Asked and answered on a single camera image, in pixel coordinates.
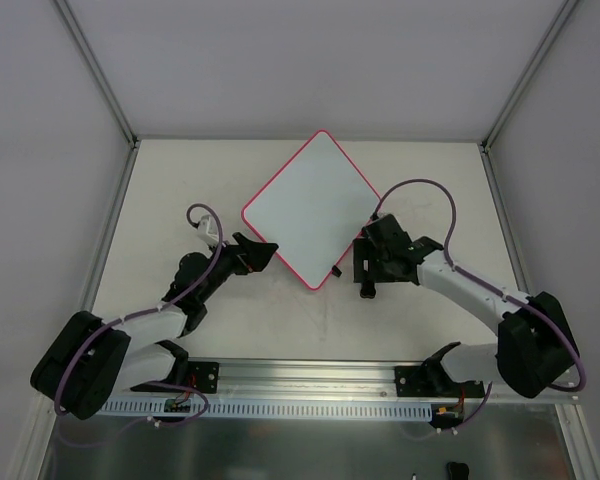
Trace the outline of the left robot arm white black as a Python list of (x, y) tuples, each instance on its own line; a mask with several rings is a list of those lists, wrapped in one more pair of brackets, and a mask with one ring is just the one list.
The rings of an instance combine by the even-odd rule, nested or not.
[(177, 390), (189, 377), (189, 355), (176, 341), (207, 314), (206, 301), (233, 275), (262, 272), (275, 243), (234, 233), (205, 256), (184, 255), (160, 303), (105, 322), (89, 311), (74, 313), (30, 376), (30, 385), (60, 414), (95, 415), (117, 392), (136, 387)]

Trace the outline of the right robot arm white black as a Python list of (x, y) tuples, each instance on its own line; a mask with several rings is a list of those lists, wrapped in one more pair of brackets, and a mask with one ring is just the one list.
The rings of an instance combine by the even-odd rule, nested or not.
[(535, 398), (546, 389), (581, 390), (558, 380), (570, 368), (584, 372), (560, 302), (551, 294), (530, 295), (490, 283), (455, 262), (446, 243), (411, 238), (393, 215), (373, 216), (354, 246), (354, 281), (372, 299), (380, 283), (411, 283), (440, 294), (484, 324), (495, 342), (452, 342), (430, 355), (408, 378), (416, 388), (450, 395), (471, 381), (504, 383)]

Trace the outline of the black bone-shaped eraser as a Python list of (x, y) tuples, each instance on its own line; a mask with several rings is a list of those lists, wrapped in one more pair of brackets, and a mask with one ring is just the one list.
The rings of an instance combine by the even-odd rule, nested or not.
[(362, 299), (374, 299), (376, 297), (375, 283), (366, 280), (361, 284), (359, 295)]

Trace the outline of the pink framed whiteboard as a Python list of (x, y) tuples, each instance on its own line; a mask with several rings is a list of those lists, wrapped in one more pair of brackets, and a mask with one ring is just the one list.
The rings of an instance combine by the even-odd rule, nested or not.
[(367, 223), (380, 195), (326, 130), (316, 131), (244, 205), (243, 222), (317, 291)]

